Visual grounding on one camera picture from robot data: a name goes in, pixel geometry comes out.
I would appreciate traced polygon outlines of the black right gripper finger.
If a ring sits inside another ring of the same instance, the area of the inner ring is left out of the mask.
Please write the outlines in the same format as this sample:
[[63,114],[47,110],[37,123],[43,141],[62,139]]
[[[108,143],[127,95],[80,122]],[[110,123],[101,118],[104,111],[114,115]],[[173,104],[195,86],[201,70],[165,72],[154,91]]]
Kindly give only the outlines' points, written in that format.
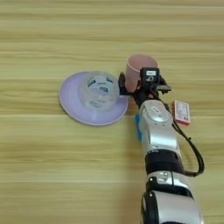
[[134,84],[130,77],[126,77],[124,73],[120,73],[118,79],[120,95],[132,96],[134,92]]
[[157,91],[160,91],[163,95],[168,94],[172,90],[163,77],[160,77],[160,81],[157,86]]

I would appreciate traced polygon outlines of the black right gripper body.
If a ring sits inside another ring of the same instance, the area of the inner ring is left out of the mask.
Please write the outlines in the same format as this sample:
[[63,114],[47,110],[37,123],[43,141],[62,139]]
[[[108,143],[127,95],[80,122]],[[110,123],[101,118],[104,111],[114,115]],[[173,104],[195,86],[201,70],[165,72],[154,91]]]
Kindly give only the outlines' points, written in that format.
[[160,100],[158,93],[152,88],[150,90],[145,90],[142,86],[136,88],[132,97],[139,108],[141,108],[142,104],[148,100]]

